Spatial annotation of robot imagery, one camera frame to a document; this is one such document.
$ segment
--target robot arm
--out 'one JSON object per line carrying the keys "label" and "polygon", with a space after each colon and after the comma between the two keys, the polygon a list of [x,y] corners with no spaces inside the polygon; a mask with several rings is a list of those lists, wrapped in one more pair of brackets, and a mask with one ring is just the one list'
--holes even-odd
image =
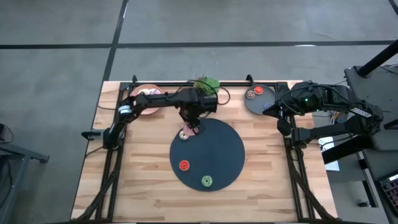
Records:
{"label": "robot arm", "polygon": [[141,112],[147,108],[174,106],[180,108],[180,116],[192,128],[195,134],[199,134],[199,115],[205,112],[216,112],[217,98],[204,96],[195,88],[184,88],[175,93],[159,95],[129,96],[122,100],[118,108],[119,117],[110,128],[107,128],[103,136],[105,149],[115,149],[119,146],[120,136],[127,124],[133,122]]}
{"label": "robot arm", "polygon": [[[350,111],[354,113],[347,122],[320,128],[293,128],[284,119],[315,111]],[[292,134],[292,144],[305,147],[312,139],[335,136],[344,133],[373,135],[380,130],[383,114],[378,106],[359,100],[354,93],[342,85],[320,85],[312,81],[296,83],[292,89],[280,90],[275,103],[264,110],[264,115],[278,118],[278,130],[284,135]]]}

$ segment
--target red disc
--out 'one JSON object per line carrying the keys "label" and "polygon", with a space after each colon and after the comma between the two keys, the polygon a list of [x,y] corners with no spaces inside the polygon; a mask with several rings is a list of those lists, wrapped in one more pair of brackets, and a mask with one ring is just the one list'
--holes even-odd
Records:
{"label": "red disc", "polygon": [[180,170],[187,171],[189,169],[189,162],[186,160],[182,160],[180,162]]}
{"label": "red disc", "polygon": [[254,88],[254,92],[255,92],[256,94],[262,94],[262,88],[259,87],[259,86],[257,86],[257,87]]}

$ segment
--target gray floor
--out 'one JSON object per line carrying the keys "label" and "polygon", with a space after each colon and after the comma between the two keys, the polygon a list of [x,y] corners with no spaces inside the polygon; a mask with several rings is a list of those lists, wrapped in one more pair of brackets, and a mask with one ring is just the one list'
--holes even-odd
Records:
{"label": "gray floor", "polygon": [[[121,3],[0,0],[0,45],[111,43]],[[398,17],[388,0],[130,0],[125,18],[120,42],[398,38]],[[344,68],[363,64],[384,47],[119,49],[109,79],[135,74],[140,80],[185,80],[206,73],[242,80],[250,73],[255,79],[334,84],[344,80]],[[90,128],[108,54],[0,50],[0,123],[14,131],[15,144],[51,155],[48,164],[32,162],[11,223],[69,219],[86,148],[80,132]],[[339,216],[361,220],[367,212],[350,210],[349,192],[337,184],[331,183]]]}

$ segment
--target small black disc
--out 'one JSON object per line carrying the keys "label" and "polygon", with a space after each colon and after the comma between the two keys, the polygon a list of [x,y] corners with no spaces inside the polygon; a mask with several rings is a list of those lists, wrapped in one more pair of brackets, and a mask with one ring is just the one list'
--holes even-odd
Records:
{"label": "small black disc", "polygon": [[[175,175],[188,187],[214,191],[227,187],[238,178],[244,164],[244,146],[239,134],[227,123],[217,119],[202,119],[205,130],[183,140],[179,132],[170,147],[170,162]],[[187,160],[190,168],[181,171],[179,163]],[[212,184],[202,184],[204,176]]]}
{"label": "small black disc", "polygon": [[[261,87],[263,92],[262,94],[258,95],[256,94],[256,96],[253,99],[249,99],[246,96],[246,93],[248,91],[254,91],[255,87]],[[262,115],[262,112],[265,110],[264,109],[264,105],[266,103],[273,105],[275,102],[275,91],[272,90],[271,88],[269,88],[268,86],[265,85],[253,85],[250,86],[250,88],[248,88],[248,90],[246,90],[244,97],[244,104],[246,105],[246,107],[252,111],[255,114],[260,114]]]}

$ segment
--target green disc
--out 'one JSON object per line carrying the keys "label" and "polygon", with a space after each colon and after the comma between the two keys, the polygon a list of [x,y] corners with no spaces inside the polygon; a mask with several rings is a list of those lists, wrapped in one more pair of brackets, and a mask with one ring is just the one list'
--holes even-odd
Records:
{"label": "green disc", "polygon": [[203,176],[201,178],[201,184],[203,184],[205,187],[210,187],[212,183],[213,179],[209,175]]}

